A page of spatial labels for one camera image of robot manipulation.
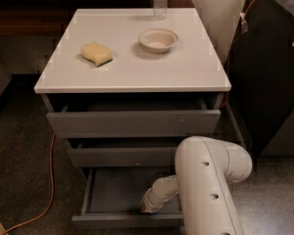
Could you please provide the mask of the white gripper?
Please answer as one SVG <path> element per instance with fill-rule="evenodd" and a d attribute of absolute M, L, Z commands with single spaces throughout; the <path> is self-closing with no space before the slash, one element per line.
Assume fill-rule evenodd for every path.
<path fill-rule="evenodd" d="M 152 189 L 148 189 L 143 195 L 140 202 L 140 210 L 142 212 L 158 212 L 164 204 L 155 198 Z"/>

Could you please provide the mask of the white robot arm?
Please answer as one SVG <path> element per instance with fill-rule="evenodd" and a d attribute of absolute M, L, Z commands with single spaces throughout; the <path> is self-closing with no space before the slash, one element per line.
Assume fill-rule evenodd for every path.
<path fill-rule="evenodd" d="M 251 174 L 252 159 L 243 147 L 188 137 L 177 146 L 174 169 L 174 175 L 157 179 L 145 192 L 143 212 L 157 212 L 177 196 L 186 235 L 245 235 L 228 189 Z"/>

